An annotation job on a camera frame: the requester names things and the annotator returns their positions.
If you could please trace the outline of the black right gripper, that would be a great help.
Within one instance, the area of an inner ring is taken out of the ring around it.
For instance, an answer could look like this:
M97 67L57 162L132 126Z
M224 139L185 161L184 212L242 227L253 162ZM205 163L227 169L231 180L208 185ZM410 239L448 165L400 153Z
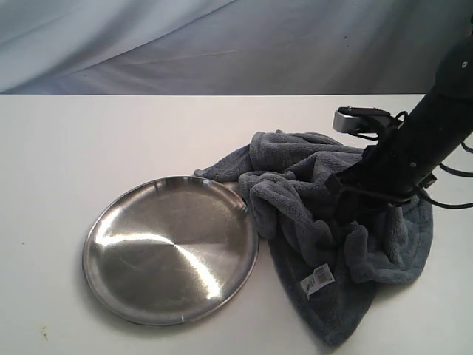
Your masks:
M358 202L370 207L405 203L424 180L424 143L380 142L368 146L358 163L331 174L325 186L336 199L335 220L346 225L356 218ZM388 207L386 230L406 230L401 207Z

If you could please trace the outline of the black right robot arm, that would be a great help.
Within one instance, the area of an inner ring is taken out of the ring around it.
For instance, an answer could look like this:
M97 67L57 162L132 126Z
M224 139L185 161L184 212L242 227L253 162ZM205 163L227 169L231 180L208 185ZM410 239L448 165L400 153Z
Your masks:
M414 196L444 209L472 207L439 203L426 193L436 181L433 170L472 133L472 37L448 51L433 87L411 112L393 116L382 109L341 106L333 128L372 142L358 163L326 181L337 197L338 222L400 206Z

